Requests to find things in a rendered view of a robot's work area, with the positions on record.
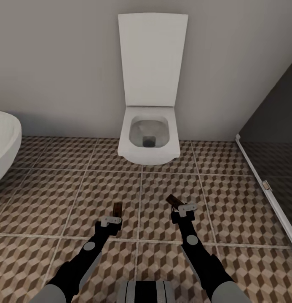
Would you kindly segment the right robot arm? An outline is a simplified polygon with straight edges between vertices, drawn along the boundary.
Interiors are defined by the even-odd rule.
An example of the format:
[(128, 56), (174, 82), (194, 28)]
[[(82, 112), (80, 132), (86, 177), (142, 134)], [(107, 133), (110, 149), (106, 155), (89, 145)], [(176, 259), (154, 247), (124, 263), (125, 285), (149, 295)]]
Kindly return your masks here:
[(246, 294), (230, 277), (219, 260), (203, 247), (193, 227), (197, 203), (178, 206), (178, 212), (171, 213), (172, 223), (178, 223), (182, 234), (182, 254), (211, 303), (252, 303)]

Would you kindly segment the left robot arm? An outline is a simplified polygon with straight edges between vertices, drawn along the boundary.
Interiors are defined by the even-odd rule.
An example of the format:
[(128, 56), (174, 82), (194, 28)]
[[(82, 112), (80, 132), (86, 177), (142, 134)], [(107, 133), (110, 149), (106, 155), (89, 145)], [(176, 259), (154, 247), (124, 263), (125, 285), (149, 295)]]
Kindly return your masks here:
[(59, 268), (56, 276), (49, 281), (28, 303), (71, 303), (78, 295), (102, 259), (102, 248), (110, 235), (121, 231), (122, 218), (103, 216), (95, 223), (92, 236), (79, 254)]

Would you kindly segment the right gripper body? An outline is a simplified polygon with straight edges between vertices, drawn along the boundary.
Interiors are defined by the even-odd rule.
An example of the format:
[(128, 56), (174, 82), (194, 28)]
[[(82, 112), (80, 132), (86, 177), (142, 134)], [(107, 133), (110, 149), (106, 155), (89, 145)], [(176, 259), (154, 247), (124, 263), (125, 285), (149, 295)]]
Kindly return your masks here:
[(172, 223), (173, 224), (178, 223), (179, 228), (185, 223), (189, 223), (189, 224), (193, 225), (192, 220), (195, 220), (194, 211), (193, 210), (187, 211), (186, 215), (187, 215), (186, 217), (180, 217), (179, 212), (176, 212), (176, 213), (172, 212), (171, 213)]

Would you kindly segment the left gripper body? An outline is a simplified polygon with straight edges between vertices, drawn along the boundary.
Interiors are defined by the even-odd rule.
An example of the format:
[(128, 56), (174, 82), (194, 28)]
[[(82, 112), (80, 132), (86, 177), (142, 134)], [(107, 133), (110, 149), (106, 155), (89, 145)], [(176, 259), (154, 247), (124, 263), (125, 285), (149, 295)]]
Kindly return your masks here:
[(101, 226), (101, 221), (97, 221), (95, 223), (95, 232), (96, 233), (103, 233), (106, 237), (106, 240), (109, 238), (110, 235), (116, 236), (118, 233), (118, 224), (117, 223), (109, 223), (108, 226)]

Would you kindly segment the mousetrap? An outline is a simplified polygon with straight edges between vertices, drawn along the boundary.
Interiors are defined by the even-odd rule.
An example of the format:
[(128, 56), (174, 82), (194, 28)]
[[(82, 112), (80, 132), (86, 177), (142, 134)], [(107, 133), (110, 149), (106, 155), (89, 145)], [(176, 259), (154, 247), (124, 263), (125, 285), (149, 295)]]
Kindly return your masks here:
[(183, 202), (181, 202), (179, 199), (174, 197), (172, 194), (169, 194), (169, 197), (167, 197), (166, 201), (172, 206), (172, 208), (176, 208), (177, 210), (178, 210), (178, 206), (185, 205)]
[(122, 204), (123, 202), (114, 202), (113, 217), (122, 217)]

